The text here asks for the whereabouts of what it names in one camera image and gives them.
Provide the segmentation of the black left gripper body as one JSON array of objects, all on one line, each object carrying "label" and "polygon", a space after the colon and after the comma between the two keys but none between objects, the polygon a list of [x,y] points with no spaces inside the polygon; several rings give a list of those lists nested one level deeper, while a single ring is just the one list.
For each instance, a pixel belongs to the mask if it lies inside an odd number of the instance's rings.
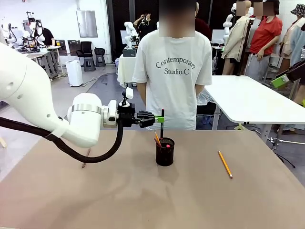
[{"label": "black left gripper body", "polygon": [[118,105],[118,122],[123,127],[131,127],[135,120],[135,104],[129,104],[128,106]]}]

